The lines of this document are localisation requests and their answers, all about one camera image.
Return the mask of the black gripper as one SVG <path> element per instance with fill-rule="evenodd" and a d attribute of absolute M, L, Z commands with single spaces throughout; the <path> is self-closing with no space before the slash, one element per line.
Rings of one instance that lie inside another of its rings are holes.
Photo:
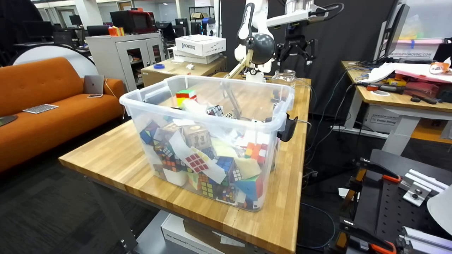
<path fill-rule="evenodd" d="M 302 30 L 305 24 L 288 24 L 283 34 L 283 41 L 276 46 L 276 67 L 282 70 L 283 62 L 289 57 L 295 57 L 293 67 L 297 67 L 299 60 L 303 60 L 306 65 L 310 65 L 314 60 L 314 41 L 307 40 Z"/>

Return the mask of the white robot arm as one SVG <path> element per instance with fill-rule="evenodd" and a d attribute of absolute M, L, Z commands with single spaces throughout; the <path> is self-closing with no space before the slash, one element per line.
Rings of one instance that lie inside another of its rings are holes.
<path fill-rule="evenodd" d="M 241 72 L 257 68 L 259 72 L 269 72 L 272 64 L 281 65 L 293 50 L 309 58 L 300 29 L 331 20 L 343 9 L 343 3 L 317 6 L 313 0 L 285 0 L 283 13 L 269 17 L 268 0 L 245 0 L 237 31 L 238 46 L 234 50 L 235 70 Z"/>

